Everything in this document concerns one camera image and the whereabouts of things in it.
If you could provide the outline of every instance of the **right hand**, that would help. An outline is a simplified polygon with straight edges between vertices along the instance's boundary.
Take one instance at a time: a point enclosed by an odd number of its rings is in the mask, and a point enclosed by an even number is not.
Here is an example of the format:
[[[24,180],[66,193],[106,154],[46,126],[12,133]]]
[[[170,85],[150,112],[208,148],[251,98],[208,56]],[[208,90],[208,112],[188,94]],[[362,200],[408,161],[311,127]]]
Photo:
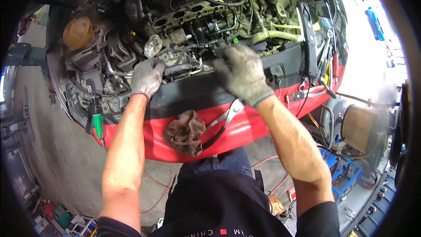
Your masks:
[[[164,70],[164,62],[158,58],[149,58],[138,63],[134,67],[130,82],[131,95],[144,95],[149,102],[151,96],[158,91],[161,85]]]
[[[234,44],[217,50],[219,59],[213,68],[220,76],[224,87],[253,108],[274,94],[266,84],[262,60],[249,47]]]

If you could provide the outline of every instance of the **jeans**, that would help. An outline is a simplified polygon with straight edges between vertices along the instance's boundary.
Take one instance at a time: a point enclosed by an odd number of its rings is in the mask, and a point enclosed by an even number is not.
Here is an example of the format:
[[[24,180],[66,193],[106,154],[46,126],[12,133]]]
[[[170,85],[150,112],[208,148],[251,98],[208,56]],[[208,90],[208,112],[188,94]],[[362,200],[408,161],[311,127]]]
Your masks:
[[[201,160],[195,160],[184,163],[180,169],[178,180],[185,177],[199,175],[204,171],[227,170],[239,172],[253,177],[250,161],[244,146],[219,154],[217,157],[207,157]]]

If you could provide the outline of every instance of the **engine bay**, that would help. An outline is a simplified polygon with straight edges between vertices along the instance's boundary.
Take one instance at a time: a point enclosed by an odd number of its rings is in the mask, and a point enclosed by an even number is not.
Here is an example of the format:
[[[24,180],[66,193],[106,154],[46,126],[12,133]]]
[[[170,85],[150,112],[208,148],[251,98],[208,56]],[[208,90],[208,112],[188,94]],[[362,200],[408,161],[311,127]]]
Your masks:
[[[171,83],[212,73],[215,51],[234,43],[261,57],[287,50],[302,41],[299,2],[309,6],[320,52],[327,0],[80,0],[60,41],[68,99],[86,116],[95,92],[104,113],[121,112],[134,66],[150,57],[165,63]]]

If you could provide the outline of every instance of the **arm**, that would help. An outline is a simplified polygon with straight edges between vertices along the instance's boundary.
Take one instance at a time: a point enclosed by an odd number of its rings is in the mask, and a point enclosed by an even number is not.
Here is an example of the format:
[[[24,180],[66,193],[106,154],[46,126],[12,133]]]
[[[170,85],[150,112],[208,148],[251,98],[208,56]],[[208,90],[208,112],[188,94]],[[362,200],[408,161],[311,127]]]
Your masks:
[[[132,95],[108,150],[102,174],[100,217],[127,224],[140,232],[139,187],[145,162],[143,122],[149,98],[158,91],[165,65],[151,58],[136,65]]]
[[[271,131],[282,165],[293,178],[297,215],[319,203],[334,201],[329,167],[307,129],[274,96],[255,108]]]
[[[298,215],[333,201],[329,167],[307,129],[273,96],[260,57],[239,44],[217,54],[220,59],[214,61],[214,69],[225,87],[255,108],[271,131],[280,160],[294,181]]]
[[[100,217],[121,221],[140,232],[139,187],[145,162],[143,119],[147,100],[130,98],[108,150],[102,174]]]

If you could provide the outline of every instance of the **orange coolant tank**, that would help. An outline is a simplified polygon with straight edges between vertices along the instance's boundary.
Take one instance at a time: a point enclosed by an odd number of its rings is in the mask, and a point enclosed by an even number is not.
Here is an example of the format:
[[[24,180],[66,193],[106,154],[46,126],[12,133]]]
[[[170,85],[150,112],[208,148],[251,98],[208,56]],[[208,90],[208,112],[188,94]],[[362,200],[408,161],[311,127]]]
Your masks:
[[[87,44],[95,32],[88,17],[73,19],[64,29],[63,42],[69,49],[78,50]]]

